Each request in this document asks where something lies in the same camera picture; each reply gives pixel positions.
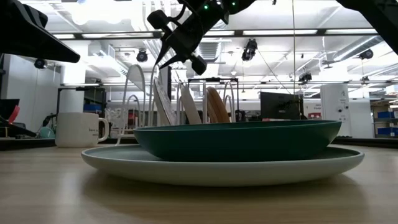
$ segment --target ceiling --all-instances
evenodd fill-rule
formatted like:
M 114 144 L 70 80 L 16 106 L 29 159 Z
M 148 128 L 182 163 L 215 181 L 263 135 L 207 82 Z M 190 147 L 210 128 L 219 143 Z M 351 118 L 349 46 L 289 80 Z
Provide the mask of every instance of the ceiling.
M 145 17 L 148 12 L 156 9 L 164 9 L 172 16 L 176 16 L 181 5 L 176 0 L 154 0 L 154 1 L 118 1 L 91 0 L 95 1 L 98 12 L 90 8 L 87 11 L 76 10 L 77 3 L 58 1 L 21 1 L 42 11 L 49 17 L 46 29 L 52 33 L 94 33 L 94 32 L 134 32 L 153 30 L 147 26 Z M 358 12 L 341 7 L 335 0 L 295 0 L 295 28 L 296 29 L 330 29 L 330 28 L 371 28 L 371 25 Z M 78 20 L 82 17 L 90 17 L 91 20 L 85 24 Z M 293 29 L 293 14 L 291 0 L 278 0 L 275 6 L 272 1 L 257 0 L 248 9 L 236 15 L 230 16 L 226 30 L 236 29 Z M 234 77 L 245 82 L 276 81 L 277 75 L 280 81 L 292 80 L 295 70 L 305 65 L 309 60 L 319 57 L 324 53 L 332 53 L 349 46 L 361 36 L 328 36 L 328 37 L 258 37 L 256 38 L 260 53 L 250 61 L 241 60 L 242 48 L 246 45 L 248 38 L 223 38 L 221 53 L 216 65 L 209 65 L 205 76 Z M 111 45 L 116 50 L 116 59 L 126 68 L 136 63 L 136 49 L 145 49 L 148 43 L 160 47 L 159 40 L 95 40 L 99 42 L 102 49 Z M 395 70 L 383 73 L 387 67 L 398 63 L 398 56 L 385 43 L 375 45 L 371 48 L 374 57 L 371 60 L 361 61 L 358 58 L 350 58 L 344 62 L 334 63 L 333 67 L 343 68 L 347 72 L 343 75 L 331 74 L 329 76 L 318 76 L 325 66 L 308 68 L 314 80 L 358 80 L 363 75 L 378 71 L 370 80 L 386 80 L 395 77 Z M 150 72 L 155 63 L 155 57 L 149 53 L 149 59 L 140 66 L 145 72 Z M 180 76 L 194 77 L 190 63 L 185 64 L 186 70 L 174 71 Z M 106 72 L 89 70 L 89 77 L 99 77 L 112 81 L 114 76 L 107 77 Z

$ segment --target black monitor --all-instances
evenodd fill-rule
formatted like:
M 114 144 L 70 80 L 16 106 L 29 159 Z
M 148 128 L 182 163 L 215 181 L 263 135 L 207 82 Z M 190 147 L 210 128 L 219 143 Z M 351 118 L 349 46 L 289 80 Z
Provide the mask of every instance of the black monitor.
M 15 106 L 18 106 L 19 99 L 0 100 L 0 116 L 8 120 L 14 112 Z
M 297 95 L 261 92 L 260 100 L 262 119 L 300 119 L 302 100 Z

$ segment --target table surface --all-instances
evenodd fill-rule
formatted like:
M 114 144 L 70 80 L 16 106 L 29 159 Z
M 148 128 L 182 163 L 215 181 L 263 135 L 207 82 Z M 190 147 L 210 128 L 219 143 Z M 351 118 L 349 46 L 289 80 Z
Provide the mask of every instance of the table surface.
M 398 150 L 336 177 L 271 187 L 149 184 L 98 172 L 82 149 L 0 152 L 0 223 L 397 223 Z

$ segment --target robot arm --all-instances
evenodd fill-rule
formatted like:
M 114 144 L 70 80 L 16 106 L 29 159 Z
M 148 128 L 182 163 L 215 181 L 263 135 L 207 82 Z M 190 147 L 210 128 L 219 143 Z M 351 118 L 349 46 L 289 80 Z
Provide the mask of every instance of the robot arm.
M 255 0 L 178 0 L 183 10 L 192 11 L 183 23 L 176 23 L 161 10 L 153 12 L 147 20 L 155 29 L 162 29 L 162 49 L 157 63 L 173 48 L 176 56 L 163 64 L 166 67 L 174 62 L 192 61 L 192 68 L 201 75 L 206 71 L 206 62 L 194 54 L 202 37 L 219 21 L 228 24 L 229 15 L 248 8 Z M 349 9 L 359 11 L 379 32 L 380 36 L 398 53 L 398 2 L 396 0 L 337 0 Z M 175 30 L 167 27 L 169 22 L 177 25 Z

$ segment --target white pillar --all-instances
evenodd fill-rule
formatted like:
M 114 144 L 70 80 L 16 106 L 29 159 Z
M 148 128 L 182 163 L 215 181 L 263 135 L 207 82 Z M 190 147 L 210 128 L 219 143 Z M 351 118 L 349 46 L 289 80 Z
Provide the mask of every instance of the white pillar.
M 80 84 L 85 82 L 86 65 L 81 62 L 88 56 L 90 41 L 64 41 L 76 53 L 80 54 L 78 63 L 63 63 L 61 71 L 61 83 Z M 60 95 L 60 113 L 83 112 L 84 91 L 62 90 Z

